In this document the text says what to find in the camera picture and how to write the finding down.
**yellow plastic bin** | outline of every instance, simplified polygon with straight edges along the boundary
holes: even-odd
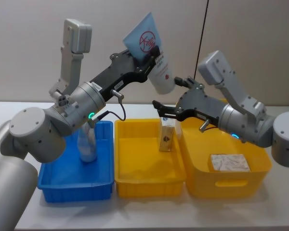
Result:
[[[159,119],[115,122],[115,181],[120,197],[177,196],[186,178],[177,137],[158,150]]]
[[[201,198],[251,196],[272,167],[266,151],[242,143],[217,128],[201,133],[198,129],[202,123],[199,119],[189,118],[181,123],[181,132],[178,132],[188,191]],[[244,154],[250,172],[214,171],[211,154]]]

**white wall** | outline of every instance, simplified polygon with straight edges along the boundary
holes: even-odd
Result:
[[[63,22],[77,18],[93,27],[91,52],[82,62],[81,81],[110,65],[125,49],[122,39],[153,12],[174,75],[193,75],[206,0],[0,0],[0,101],[50,101],[60,76]],[[125,102],[177,101],[184,89],[166,96],[147,81],[123,89]]]
[[[210,0],[208,9],[200,60],[221,50],[250,95],[289,105],[289,0]]]

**table surface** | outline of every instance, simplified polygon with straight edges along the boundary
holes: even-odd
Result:
[[[0,102],[0,125],[18,111],[51,103]],[[128,118],[157,118],[149,104],[126,104]],[[277,116],[289,107],[267,107],[268,114]],[[118,104],[107,104],[104,110],[121,113]],[[105,120],[115,121],[112,115]],[[271,148],[266,151],[271,158]],[[37,170],[38,163],[26,157]],[[247,199],[204,200],[191,197],[185,187],[177,198],[120,199],[114,193],[110,200],[48,204],[42,191],[36,189],[16,230],[283,230],[289,231],[289,168],[272,159],[272,169],[257,193]]]

